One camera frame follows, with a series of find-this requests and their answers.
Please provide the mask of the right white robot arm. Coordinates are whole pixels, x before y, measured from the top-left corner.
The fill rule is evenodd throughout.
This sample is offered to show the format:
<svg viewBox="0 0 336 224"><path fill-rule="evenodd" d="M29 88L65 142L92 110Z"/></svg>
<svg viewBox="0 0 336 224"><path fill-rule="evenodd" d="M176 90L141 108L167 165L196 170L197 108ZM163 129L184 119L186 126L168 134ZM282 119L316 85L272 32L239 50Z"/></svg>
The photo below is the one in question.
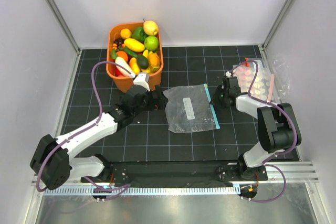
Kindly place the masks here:
<svg viewBox="0 0 336 224"><path fill-rule="evenodd" d="M211 104L221 108L234 106L239 112L257 119L258 143L238 158L236 173L251 180L261 172L265 162L277 154L291 152L302 136L291 104L266 103L242 92L236 77L224 77L217 86Z"/></svg>

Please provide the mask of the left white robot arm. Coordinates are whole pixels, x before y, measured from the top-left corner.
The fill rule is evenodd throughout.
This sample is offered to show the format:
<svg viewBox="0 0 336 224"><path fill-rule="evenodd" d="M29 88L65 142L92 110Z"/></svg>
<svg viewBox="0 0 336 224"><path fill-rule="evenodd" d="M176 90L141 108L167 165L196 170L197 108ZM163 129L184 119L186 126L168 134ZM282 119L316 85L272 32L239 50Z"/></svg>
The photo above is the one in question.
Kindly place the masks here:
<svg viewBox="0 0 336 224"><path fill-rule="evenodd" d="M30 167L37 175L37 190L43 191L40 183L54 190L68 180L83 177L96 178L99 182L109 180L112 165L101 154L84 158L77 155L102 138L124 129L140 113L165 109L167 102L159 85L149 91L135 84L116 104L91 122L58 137L43 136L30 161Z"/></svg>

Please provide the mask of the clear blue zip bag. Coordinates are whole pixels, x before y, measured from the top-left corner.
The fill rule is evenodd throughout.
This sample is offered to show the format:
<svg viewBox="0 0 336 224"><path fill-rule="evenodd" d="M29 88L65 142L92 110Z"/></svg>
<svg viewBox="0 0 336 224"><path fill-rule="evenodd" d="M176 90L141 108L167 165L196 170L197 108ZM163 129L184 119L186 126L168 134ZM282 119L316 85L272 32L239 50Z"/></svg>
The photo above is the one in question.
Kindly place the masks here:
<svg viewBox="0 0 336 224"><path fill-rule="evenodd" d="M210 104L207 84L173 87L163 93L168 99L165 114L169 131L195 133L220 129L214 107Z"/></svg>

